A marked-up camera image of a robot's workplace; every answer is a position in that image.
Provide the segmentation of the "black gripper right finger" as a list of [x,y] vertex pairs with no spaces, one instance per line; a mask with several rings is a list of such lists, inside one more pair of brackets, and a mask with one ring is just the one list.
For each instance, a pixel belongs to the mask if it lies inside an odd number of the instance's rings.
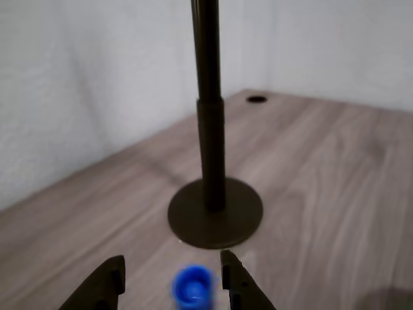
[[231,310],[276,310],[232,251],[221,250],[220,259],[222,286],[228,291]]

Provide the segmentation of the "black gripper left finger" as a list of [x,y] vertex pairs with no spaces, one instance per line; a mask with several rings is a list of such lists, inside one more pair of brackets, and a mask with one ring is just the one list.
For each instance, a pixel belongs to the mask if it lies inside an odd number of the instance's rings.
[[125,257],[113,256],[95,269],[59,310],[117,310],[125,292]]

